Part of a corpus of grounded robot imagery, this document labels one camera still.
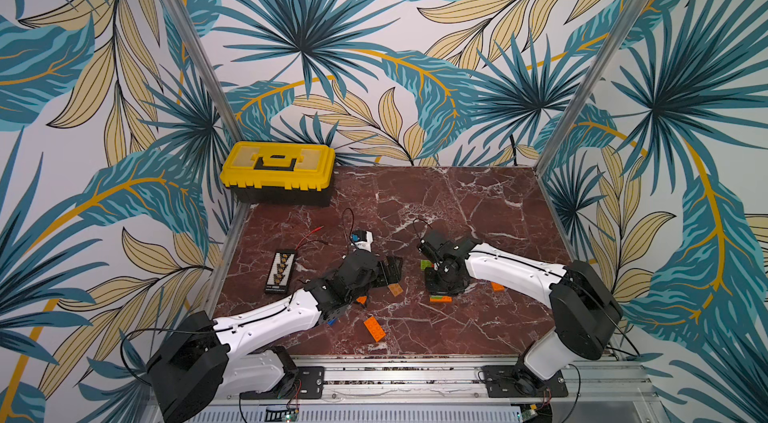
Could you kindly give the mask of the tan lego brick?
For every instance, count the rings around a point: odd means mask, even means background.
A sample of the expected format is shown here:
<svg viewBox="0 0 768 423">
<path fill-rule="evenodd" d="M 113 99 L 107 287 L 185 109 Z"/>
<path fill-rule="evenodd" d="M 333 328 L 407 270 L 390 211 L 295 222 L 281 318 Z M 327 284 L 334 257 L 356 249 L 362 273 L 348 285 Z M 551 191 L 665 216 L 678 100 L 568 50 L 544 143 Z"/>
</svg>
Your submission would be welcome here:
<svg viewBox="0 0 768 423">
<path fill-rule="evenodd" d="M 389 284 L 388 289 L 390 293 L 395 297 L 401 295 L 404 292 L 402 286 L 399 283 Z"/>
</svg>

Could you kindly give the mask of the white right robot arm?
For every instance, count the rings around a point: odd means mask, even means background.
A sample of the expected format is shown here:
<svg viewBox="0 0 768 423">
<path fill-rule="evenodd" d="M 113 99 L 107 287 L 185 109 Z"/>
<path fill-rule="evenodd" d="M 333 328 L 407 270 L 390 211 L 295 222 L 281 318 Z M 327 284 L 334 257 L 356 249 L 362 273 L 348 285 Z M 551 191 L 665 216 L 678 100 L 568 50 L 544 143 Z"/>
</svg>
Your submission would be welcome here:
<svg viewBox="0 0 768 423">
<path fill-rule="evenodd" d="M 424 270 L 432 296 L 457 296 L 472 279 L 504 286 L 545 305 L 554 327 L 518 358 L 512 380 L 532 394 L 565 366 L 601 358 L 623 318 L 623 309 L 586 262 L 546 263 L 503 251 L 472 238 L 453 242 L 436 230 L 419 240 L 432 266 Z"/>
</svg>

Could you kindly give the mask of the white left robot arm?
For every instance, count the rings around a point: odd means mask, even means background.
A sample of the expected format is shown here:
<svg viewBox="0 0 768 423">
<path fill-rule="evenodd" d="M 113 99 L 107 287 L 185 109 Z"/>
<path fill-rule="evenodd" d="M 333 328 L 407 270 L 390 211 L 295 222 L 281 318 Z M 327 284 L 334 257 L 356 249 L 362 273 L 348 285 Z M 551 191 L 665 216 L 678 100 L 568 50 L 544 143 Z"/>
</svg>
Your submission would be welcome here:
<svg viewBox="0 0 768 423">
<path fill-rule="evenodd" d="M 186 317 L 146 366 L 164 421 L 185 422 L 217 397 L 290 391 L 298 369 L 278 340 L 328 323 L 371 290 L 399 282 L 402 265 L 399 257 L 357 249 L 275 303 L 230 317 Z"/>
</svg>

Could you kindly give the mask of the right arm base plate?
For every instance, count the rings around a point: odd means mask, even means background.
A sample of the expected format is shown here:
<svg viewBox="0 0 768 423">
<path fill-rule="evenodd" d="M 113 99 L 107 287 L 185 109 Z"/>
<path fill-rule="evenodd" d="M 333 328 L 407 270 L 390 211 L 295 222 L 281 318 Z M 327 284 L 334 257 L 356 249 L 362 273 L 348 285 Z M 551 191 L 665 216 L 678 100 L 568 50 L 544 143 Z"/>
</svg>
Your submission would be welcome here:
<svg viewBox="0 0 768 423">
<path fill-rule="evenodd" d="M 479 372 L 489 398 L 564 398 L 569 395 L 560 371 L 542 380 L 517 365 L 486 365 Z"/>
</svg>

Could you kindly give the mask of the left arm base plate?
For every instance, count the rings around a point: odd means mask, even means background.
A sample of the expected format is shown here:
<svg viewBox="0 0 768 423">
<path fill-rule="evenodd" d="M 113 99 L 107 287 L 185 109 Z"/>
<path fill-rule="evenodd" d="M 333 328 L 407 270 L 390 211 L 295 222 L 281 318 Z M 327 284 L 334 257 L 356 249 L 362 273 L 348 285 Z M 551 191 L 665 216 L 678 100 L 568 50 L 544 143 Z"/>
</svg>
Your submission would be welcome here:
<svg viewBox="0 0 768 423">
<path fill-rule="evenodd" d="M 240 394 L 244 400 L 285 400 L 289 397 L 299 400 L 319 400 L 323 396 L 325 383 L 323 366 L 304 366 L 289 370 L 287 374 L 268 391 L 248 391 Z"/>
</svg>

